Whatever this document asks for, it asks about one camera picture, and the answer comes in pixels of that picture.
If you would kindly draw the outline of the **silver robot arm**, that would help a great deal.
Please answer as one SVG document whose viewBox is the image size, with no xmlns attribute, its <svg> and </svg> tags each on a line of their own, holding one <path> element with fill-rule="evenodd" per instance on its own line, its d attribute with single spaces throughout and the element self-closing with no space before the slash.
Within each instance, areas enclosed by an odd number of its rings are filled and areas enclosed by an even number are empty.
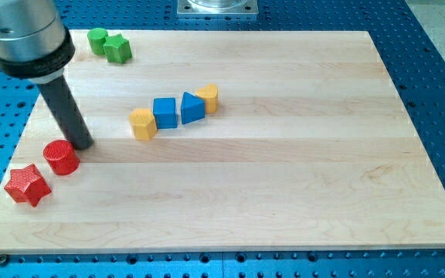
<svg viewBox="0 0 445 278">
<path fill-rule="evenodd" d="M 0 69 L 48 83 L 63 75 L 75 47 L 53 0 L 0 0 Z"/>
</svg>

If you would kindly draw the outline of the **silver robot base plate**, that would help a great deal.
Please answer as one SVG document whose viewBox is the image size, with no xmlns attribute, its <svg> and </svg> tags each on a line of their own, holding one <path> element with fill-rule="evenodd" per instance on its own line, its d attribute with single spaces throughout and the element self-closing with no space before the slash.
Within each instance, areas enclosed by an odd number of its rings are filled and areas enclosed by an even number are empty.
<svg viewBox="0 0 445 278">
<path fill-rule="evenodd" d="M 178 0 L 179 15 L 256 15 L 257 0 Z"/>
</svg>

